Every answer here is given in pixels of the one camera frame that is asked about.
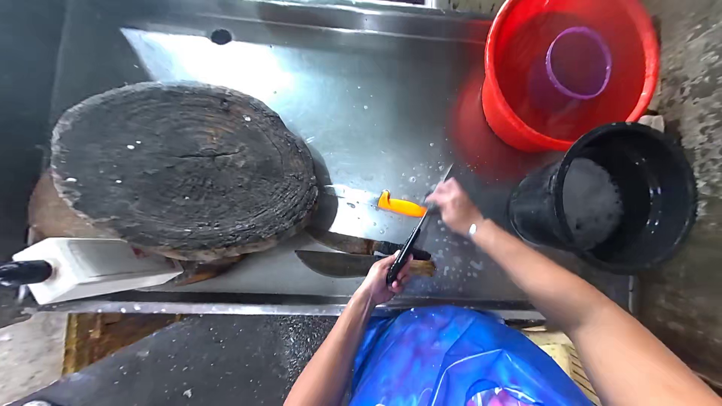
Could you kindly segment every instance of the wrist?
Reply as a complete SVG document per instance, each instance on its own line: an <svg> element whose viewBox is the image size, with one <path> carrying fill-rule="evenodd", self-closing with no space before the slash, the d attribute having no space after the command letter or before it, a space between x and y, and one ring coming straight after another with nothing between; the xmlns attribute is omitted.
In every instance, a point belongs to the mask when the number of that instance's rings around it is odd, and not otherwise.
<svg viewBox="0 0 722 406"><path fill-rule="evenodd" d="M473 216L469 221L469 226L464 231L468 237L472 238L474 234L481 231L482 224L484 223L484 216L477 214Z"/></svg>
<svg viewBox="0 0 722 406"><path fill-rule="evenodd" d="M361 284L361 286L356 289L353 296L351 296L351 302L353 303L365 303L369 305L371 308L375 308L378 303L375 303L373 300L373 293L371 292L371 288L366 284Z"/></svg>
<svg viewBox="0 0 722 406"><path fill-rule="evenodd" d="M477 231L471 237L471 239L480 248L487 250L493 240L496 224L487 218L481 217L479 220L474 222L477 226Z"/></svg>

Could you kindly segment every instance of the wooden cutting board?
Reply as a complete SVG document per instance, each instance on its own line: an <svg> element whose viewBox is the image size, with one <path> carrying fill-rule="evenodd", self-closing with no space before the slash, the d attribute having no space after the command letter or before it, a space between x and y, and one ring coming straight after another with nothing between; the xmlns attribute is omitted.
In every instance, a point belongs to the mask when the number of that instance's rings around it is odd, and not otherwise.
<svg viewBox="0 0 722 406"><path fill-rule="evenodd" d="M318 193L303 141L224 87L139 83L92 96L53 130L59 196L94 228L211 261L302 229Z"/></svg>

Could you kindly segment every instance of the knife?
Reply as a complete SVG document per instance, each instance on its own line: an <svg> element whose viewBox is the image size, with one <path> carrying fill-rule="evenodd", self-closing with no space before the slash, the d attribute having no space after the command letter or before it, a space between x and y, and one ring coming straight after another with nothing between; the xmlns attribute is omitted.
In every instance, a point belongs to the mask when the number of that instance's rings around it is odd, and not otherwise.
<svg viewBox="0 0 722 406"><path fill-rule="evenodd" d="M446 173L441 178L441 181L444 182L448 177L449 173L451 173L451 168L453 168L453 164L449 166L449 169L446 170ZM433 211L436 207L435 206L429 206L428 210L424 215L421 217L421 220L419 221L419 224L414 228L414 230L411 232L411 235L409 236L409 239L406 240L404 243L404 247L401 249L401 252L399 253L399 256L396 257L396 259L393 261L393 264L391 264L391 267L388 268L388 272L386 273L386 284L390 285L396 280L396 277L399 276L399 272L404 268L404 265L406 265L406 261L408 260L409 253L411 252L411 249L416 242L417 238L419 238L419 234L421 233L421 226L424 225L424 220L426 220L426 217L429 215L429 212Z"/></svg>
<svg viewBox="0 0 722 406"><path fill-rule="evenodd" d="M374 252L381 252L382 254L391 255L404 247L401 244L390 243L388 241L376 241L369 238L332 233L331 231L321 230L313 226L307 227L306 232L308 232L311 238L322 243L324 246L349 254L373 255ZM414 256L414 259L422 261L431 259L431 254L420 249L412 248L411 254Z"/></svg>
<svg viewBox="0 0 722 406"><path fill-rule="evenodd" d="M343 252L296 251L303 264L324 276L364 277L372 265L382 256L345 254ZM436 265L431 261L411 261L411 274L434 276Z"/></svg>
<svg viewBox="0 0 722 406"><path fill-rule="evenodd" d="M388 189L383 190L379 195L361 189L349 188L345 185L325 185L323 192L347 200L346 204L350 207L356 207L356 204L368 204L372 207L411 217L421 217L426 213L426 207L419 206L414 202L392 199L391 192Z"/></svg>

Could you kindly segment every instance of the drain hole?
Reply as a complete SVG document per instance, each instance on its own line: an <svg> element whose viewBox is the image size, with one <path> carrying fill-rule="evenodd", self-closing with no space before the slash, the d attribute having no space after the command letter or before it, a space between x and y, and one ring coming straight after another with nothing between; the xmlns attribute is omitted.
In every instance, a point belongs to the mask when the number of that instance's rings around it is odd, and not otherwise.
<svg viewBox="0 0 722 406"><path fill-rule="evenodd" d="M219 28L218 30L213 31L211 33L211 41L218 45L225 45L229 43L233 38L231 37L231 34L228 32L228 30L224 30L223 28Z"/></svg>

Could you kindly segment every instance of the red bucket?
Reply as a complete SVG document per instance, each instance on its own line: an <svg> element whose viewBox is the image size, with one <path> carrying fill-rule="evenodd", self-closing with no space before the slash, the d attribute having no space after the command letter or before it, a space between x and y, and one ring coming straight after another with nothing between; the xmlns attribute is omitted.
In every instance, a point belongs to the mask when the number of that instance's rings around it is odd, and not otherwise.
<svg viewBox="0 0 722 406"><path fill-rule="evenodd" d="M612 57L609 81L593 98L560 104L553 88L535 85L535 72L555 38L572 27L604 40ZM654 93L658 66L656 34L636 0L507 0L487 38L484 114L496 135L519 150L566 151L602 124L637 121Z"/></svg>

